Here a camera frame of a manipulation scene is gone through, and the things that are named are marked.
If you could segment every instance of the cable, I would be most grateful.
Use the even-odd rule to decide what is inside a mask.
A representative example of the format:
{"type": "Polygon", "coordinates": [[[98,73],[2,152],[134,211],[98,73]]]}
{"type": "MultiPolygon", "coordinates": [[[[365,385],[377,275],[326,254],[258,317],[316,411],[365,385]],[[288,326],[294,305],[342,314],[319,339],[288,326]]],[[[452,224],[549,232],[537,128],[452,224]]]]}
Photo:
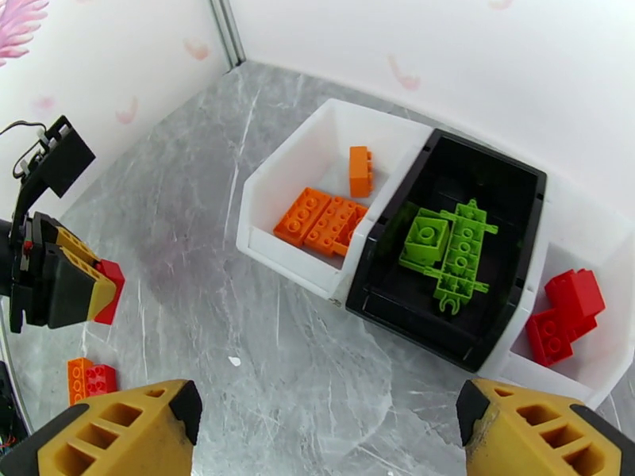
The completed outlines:
{"type": "MultiPolygon", "coordinates": [[[[12,122],[10,125],[8,125],[6,128],[4,128],[2,131],[0,131],[0,136],[2,136],[5,132],[9,131],[10,129],[16,128],[18,126],[27,126],[27,127],[32,127],[32,128],[42,128],[44,131],[46,131],[46,125],[44,123],[40,123],[39,121],[24,121],[24,120],[18,120],[18,121],[14,121],[12,122]]],[[[15,179],[20,179],[22,178],[22,176],[24,176],[25,172],[21,171],[20,173],[16,173],[16,169],[17,169],[17,165],[20,164],[20,162],[40,143],[40,141],[37,141],[36,143],[33,144],[33,146],[31,146],[31,148],[29,148],[28,150],[26,150],[26,152],[20,156],[17,161],[15,162],[15,164],[13,165],[13,177],[15,179]]]]}

